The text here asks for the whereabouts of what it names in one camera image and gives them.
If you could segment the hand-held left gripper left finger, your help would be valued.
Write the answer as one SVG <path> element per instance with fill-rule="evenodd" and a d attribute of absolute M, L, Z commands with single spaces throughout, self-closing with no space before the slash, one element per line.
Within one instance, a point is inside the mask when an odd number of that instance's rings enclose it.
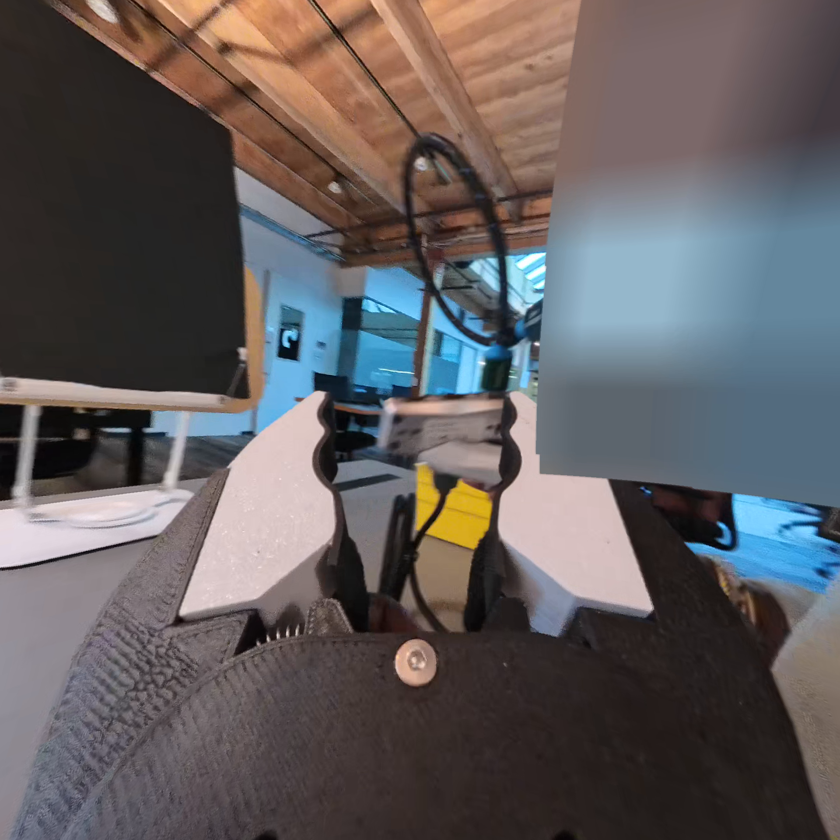
<path fill-rule="evenodd" d="M 334 481 L 333 399 L 306 397 L 232 461 L 178 612 L 186 621 L 255 611 L 293 628 L 320 599 L 368 629 L 368 587 Z"/>

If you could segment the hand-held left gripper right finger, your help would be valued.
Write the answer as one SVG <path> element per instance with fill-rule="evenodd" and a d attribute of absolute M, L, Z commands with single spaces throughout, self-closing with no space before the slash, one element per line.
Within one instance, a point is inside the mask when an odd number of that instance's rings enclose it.
<path fill-rule="evenodd" d="M 582 607 L 646 618 L 653 610 L 607 479 L 544 475 L 537 405 L 503 403 L 500 481 L 470 565 L 464 626 L 478 632 L 501 598 L 524 604 L 533 631 L 562 635 Z"/>

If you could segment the white door phone sign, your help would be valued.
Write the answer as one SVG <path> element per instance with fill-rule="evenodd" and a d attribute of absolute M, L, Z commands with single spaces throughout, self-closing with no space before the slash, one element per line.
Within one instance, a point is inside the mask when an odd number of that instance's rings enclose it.
<path fill-rule="evenodd" d="M 286 304 L 280 305 L 277 330 L 276 357 L 280 360 L 299 362 L 305 326 L 305 313 Z"/>

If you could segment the yellow divided bin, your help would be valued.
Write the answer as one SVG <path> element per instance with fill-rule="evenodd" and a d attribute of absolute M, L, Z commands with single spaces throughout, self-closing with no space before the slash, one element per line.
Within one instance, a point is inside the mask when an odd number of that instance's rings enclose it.
<path fill-rule="evenodd" d="M 417 465 L 415 530 L 432 515 L 438 499 L 433 471 L 427 465 Z M 489 528 L 491 509 L 487 492 L 460 479 L 448 493 L 444 509 L 430 526 L 427 536 L 474 550 Z"/>

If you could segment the silver hdmi adapter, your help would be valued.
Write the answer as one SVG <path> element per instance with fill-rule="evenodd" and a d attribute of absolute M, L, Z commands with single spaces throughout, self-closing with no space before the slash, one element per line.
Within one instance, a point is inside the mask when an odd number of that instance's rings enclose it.
<path fill-rule="evenodd" d="M 384 404 L 377 444 L 388 455 L 412 464 L 417 464 L 417 457 L 424 451 L 446 443 L 502 445 L 505 401 L 503 393 L 393 397 Z M 393 502 L 377 592 L 398 602 L 408 586 L 416 610 L 428 628 L 446 634 L 447 627 L 423 594 L 417 565 L 427 531 L 459 480 L 434 472 L 433 480 L 439 499 L 419 530 L 415 530 L 416 492 L 398 496 Z"/>

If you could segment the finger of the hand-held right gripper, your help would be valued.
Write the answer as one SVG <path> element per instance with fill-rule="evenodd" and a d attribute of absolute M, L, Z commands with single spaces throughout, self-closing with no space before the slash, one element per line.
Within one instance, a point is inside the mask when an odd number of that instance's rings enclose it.
<path fill-rule="evenodd" d="M 421 453 L 416 462 L 478 490 L 503 484 L 499 443 L 446 443 Z"/>

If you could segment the black board white stand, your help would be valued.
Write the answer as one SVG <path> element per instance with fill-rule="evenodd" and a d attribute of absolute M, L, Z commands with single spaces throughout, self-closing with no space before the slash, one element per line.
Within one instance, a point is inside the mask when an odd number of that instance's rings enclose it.
<path fill-rule="evenodd" d="M 191 415 L 264 390 L 229 132 L 47 2 L 2 2 L 2 404 L 22 405 L 2 569 L 153 537 Z M 159 490 L 38 504 L 45 406 L 178 412 Z"/>

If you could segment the person's right hand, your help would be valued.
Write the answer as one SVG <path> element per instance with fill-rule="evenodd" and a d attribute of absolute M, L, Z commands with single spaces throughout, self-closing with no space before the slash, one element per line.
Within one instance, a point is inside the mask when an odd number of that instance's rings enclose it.
<path fill-rule="evenodd" d="M 721 527 L 715 521 L 661 507 L 657 510 L 686 543 L 702 543 L 714 546 L 723 536 Z"/>

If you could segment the braided hdmi cable green plug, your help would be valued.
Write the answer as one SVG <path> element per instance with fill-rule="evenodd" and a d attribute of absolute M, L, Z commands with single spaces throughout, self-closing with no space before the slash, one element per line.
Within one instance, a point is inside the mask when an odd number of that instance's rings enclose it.
<path fill-rule="evenodd" d="M 433 159 L 435 157 L 444 158 L 453 165 L 460 181 L 468 187 L 474 209 L 483 217 L 492 251 L 497 259 L 498 303 L 495 314 L 491 317 L 491 325 L 495 331 L 490 337 L 481 336 L 478 332 L 467 328 L 446 303 L 443 290 L 438 285 L 427 258 L 427 247 L 418 231 L 414 202 L 415 164 L 421 158 Z M 416 136 L 406 154 L 402 189 L 407 239 L 414 252 L 426 291 L 451 325 L 469 341 L 486 348 L 481 390 L 491 394 L 502 394 L 509 387 L 513 348 L 521 342 L 535 341 L 539 337 L 542 303 L 540 301 L 534 303 L 519 320 L 514 320 L 509 301 L 508 242 L 502 231 L 501 221 L 490 192 L 463 152 L 452 141 L 437 133 L 420 133 Z"/>

